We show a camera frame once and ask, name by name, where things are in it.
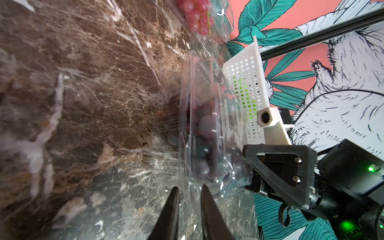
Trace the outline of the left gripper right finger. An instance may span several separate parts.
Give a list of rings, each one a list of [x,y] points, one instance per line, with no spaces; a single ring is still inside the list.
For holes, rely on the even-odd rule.
[[[201,191],[201,219],[204,240],[234,240],[206,185]]]

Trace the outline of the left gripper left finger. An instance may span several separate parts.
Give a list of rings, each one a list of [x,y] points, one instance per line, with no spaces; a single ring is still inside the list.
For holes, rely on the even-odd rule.
[[[178,238],[180,189],[173,187],[148,240],[176,240]]]

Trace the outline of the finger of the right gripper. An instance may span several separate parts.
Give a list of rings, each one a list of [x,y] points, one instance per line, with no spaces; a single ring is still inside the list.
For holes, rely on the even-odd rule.
[[[308,210],[315,189],[318,154],[302,145],[245,145],[243,155],[253,168],[247,190]]]

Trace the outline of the green grape bunch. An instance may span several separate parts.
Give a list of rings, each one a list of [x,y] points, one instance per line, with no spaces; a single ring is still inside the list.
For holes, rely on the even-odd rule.
[[[246,111],[247,118],[255,121],[257,118],[257,100],[255,97],[253,84],[246,79],[233,79],[235,93],[241,101],[241,105]]]

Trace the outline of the white plastic perforated basket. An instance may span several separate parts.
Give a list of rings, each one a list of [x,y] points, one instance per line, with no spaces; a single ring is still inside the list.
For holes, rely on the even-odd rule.
[[[270,106],[267,81],[257,37],[254,42],[226,61],[222,67],[246,113],[248,144],[265,144],[264,130],[257,112]]]

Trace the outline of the clear plastic clamshell container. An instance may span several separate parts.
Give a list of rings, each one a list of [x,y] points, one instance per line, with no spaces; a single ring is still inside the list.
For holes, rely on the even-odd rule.
[[[230,40],[234,29],[233,10],[230,1],[179,0],[173,1],[189,30],[201,38]]]

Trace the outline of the red grape bunch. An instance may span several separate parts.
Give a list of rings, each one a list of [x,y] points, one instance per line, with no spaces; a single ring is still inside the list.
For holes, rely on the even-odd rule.
[[[192,33],[202,37],[211,34],[213,18],[209,12],[211,1],[206,0],[179,0],[177,6],[186,20]]]

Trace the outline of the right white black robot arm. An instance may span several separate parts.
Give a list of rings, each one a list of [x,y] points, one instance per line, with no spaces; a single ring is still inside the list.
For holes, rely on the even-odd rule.
[[[280,202],[278,223],[290,210],[311,222],[329,221],[339,240],[384,237],[384,162],[349,140],[316,152],[304,145],[246,145],[254,170],[248,189]]]

